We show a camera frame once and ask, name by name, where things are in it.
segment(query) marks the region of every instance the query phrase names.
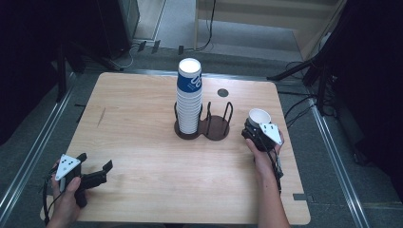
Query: gray carpet floor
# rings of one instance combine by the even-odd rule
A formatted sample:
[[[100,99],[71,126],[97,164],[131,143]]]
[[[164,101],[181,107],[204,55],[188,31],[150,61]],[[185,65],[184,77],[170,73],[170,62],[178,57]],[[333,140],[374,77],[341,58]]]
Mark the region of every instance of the gray carpet floor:
[[[133,64],[124,72],[136,72],[139,69],[176,71],[181,59],[193,57],[201,62],[204,73],[240,75],[248,80],[265,81],[265,76],[281,73],[288,64],[282,61],[200,52],[186,52],[184,55],[178,55],[177,50],[164,48],[151,54],[150,47],[142,52],[136,52],[133,49],[131,53],[134,57]],[[128,65],[130,55],[123,56],[118,62],[120,65]],[[56,124],[27,185],[13,207],[5,227],[44,227],[43,221],[39,218],[42,202],[41,194],[38,193],[43,184],[43,177],[54,161],[67,151],[78,125],[77,120],[83,111],[82,107],[76,105],[86,104],[99,74],[106,71],[102,66],[89,60],[86,61],[86,65],[85,73],[77,75],[66,109]],[[299,74],[278,83],[278,91],[306,93],[306,88],[298,77],[300,77]],[[57,88],[54,88],[21,123],[12,138],[0,146],[2,161],[0,193],[2,195],[13,181],[46,122],[55,105],[56,96]],[[303,98],[282,93],[279,94],[279,97],[284,113]],[[308,106],[308,102],[305,102],[296,107],[290,113],[290,119]],[[326,120],[370,224],[373,227],[401,227],[403,208],[391,187],[389,178],[376,167],[363,167],[354,163],[352,148],[337,119],[328,117]],[[355,227],[349,205],[345,200],[312,112],[308,112],[298,119],[289,128],[289,133],[305,194],[312,199],[308,201],[312,219],[306,227]],[[93,222],[77,222],[73,227],[99,227],[99,225]]]

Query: human hand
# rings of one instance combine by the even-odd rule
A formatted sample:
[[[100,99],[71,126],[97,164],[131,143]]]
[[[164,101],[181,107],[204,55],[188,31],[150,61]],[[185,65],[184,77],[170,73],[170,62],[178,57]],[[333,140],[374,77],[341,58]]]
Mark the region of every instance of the human hand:
[[[284,137],[282,135],[282,132],[279,131],[279,135],[281,138],[281,141],[284,143]],[[256,174],[258,178],[258,183],[262,183],[263,181],[268,181],[271,179],[274,179],[274,170],[272,166],[272,162],[270,161],[269,155],[263,151],[259,151],[253,141],[250,139],[246,140],[246,145],[249,147],[250,151],[253,153],[255,157],[255,165],[256,165]],[[277,154],[279,154],[279,151],[282,147],[282,144],[276,144],[274,147],[274,150],[276,151]]]
[[[69,227],[74,221],[77,220],[80,214],[80,207],[76,203],[74,194],[79,188],[81,178],[74,178],[67,186],[64,193],[60,193],[59,183],[52,175],[51,185],[53,188],[54,210],[53,216],[48,223],[49,227]]]

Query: forearm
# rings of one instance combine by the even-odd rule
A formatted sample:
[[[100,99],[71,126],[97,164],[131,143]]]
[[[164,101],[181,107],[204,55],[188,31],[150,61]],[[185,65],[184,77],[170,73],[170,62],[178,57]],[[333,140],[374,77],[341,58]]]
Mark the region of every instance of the forearm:
[[[290,227],[285,215],[274,173],[258,181],[259,228]]]

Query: white paper cup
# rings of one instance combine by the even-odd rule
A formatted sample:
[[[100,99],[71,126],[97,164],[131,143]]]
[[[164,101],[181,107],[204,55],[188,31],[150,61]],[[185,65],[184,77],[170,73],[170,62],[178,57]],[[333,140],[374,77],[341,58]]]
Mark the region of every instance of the white paper cup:
[[[264,110],[253,108],[249,111],[248,120],[252,126],[260,128],[259,124],[268,124],[272,122],[272,117]]]
[[[186,58],[179,62],[177,88],[184,93],[200,93],[202,90],[202,65],[199,61]]]

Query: wooden table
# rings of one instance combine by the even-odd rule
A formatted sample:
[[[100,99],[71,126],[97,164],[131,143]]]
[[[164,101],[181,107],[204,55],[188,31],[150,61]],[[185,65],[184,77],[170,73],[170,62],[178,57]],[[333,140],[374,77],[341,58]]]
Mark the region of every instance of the wooden table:
[[[107,183],[89,190],[81,221],[257,223],[257,182],[252,153],[240,134],[250,109],[272,116],[285,144],[280,157],[281,198],[292,224],[307,224],[310,214],[276,86],[202,78],[203,105],[222,116],[234,106],[228,136],[218,142],[203,135],[179,138],[174,131],[177,77],[104,73],[100,76],[67,154],[87,154],[83,173],[114,167]],[[229,95],[222,98],[218,90]]]

